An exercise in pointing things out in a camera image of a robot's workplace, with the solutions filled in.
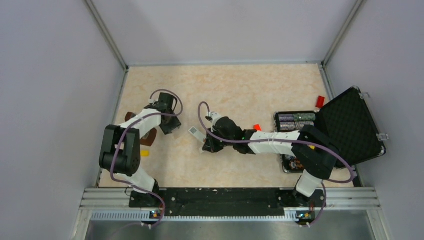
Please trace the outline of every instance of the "black case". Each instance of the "black case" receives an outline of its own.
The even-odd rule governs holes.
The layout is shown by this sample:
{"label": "black case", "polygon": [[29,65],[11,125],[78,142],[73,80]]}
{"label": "black case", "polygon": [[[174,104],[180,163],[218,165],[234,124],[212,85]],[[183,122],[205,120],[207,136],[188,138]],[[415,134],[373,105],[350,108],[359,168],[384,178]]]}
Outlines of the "black case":
{"label": "black case", "polygon": [[[315,113],[315,127],[339,144],[340,156],[349,165],[363,163],[386,154],[386,147],[379,139],[379,131],[370,110],[362,97],[361,90],[354,86],[327,103],[320,111],[282,111],[274,115],[276,130],[281,131],[279,115]],[[301,173],[291,170],[290,161],[281,156],[286,173]],[[344,168],[337,161],[336,168]]]}

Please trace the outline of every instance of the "yellow block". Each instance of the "yellow block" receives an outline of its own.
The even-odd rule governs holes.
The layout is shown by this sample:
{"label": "yellow block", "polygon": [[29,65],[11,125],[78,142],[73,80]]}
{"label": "yellow block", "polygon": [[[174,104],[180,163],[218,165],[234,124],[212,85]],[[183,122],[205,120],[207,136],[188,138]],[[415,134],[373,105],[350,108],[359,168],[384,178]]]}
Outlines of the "yellow block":
{"label": "yellow block", "polygon": [[149,150],[141,150],[141,156],[142,157],[148,157],[149,156]]}

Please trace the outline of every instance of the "case lid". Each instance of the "case lid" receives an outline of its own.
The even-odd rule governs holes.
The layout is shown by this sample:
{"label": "case lid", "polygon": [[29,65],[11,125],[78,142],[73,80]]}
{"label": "case lid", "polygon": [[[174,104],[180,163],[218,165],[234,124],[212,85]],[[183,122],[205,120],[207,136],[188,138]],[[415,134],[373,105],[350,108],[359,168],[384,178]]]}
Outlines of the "case lid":
{"label": "case lid", "polygon": [[[386,147],[358,87],[351,87],[327,103],[317,114],[328,136],[340,147],[351,166],[382,156]],[[344,165],[337,161],[336,167]]]}

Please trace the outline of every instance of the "metal latch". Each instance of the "metal latch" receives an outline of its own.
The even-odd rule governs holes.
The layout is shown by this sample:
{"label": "metal latch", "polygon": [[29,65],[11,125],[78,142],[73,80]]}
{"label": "metal latch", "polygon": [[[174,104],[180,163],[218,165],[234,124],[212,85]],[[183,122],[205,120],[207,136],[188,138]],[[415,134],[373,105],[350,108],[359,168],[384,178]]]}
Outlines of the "metal latch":
{"label": "metal latch", "polygon": [[377,138],[380,142],[383,142],[389,140],[389,135],[386,133],[379,133],[377,134]]}
{"label": "metal latch", "polygon": [[365,98],[370,99],[371,98],[371,96],[368,92],[360,92],[359,96],[360,96],[360,99],[365,99]]}

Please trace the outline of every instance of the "white panel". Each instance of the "white panel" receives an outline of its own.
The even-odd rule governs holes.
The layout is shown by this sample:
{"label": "white panel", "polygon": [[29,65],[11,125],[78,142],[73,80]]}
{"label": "white panel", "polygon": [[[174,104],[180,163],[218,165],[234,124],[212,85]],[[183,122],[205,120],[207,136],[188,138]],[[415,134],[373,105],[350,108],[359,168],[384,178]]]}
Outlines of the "white panel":
{"label": "white panel", "polygon": [[356,0],[94,0],[133,65],[322,61]]}
{"label": "white panel", "polygon": [[336,93],[357,85],[387,132],[387,154],[359,165],[393,239],[424,234],[424,1],[367,1],[328,70]]}
{"label": "white panel", "polygon": [[69,239],[123,71],[83,1],[0,5],[0,239]]}

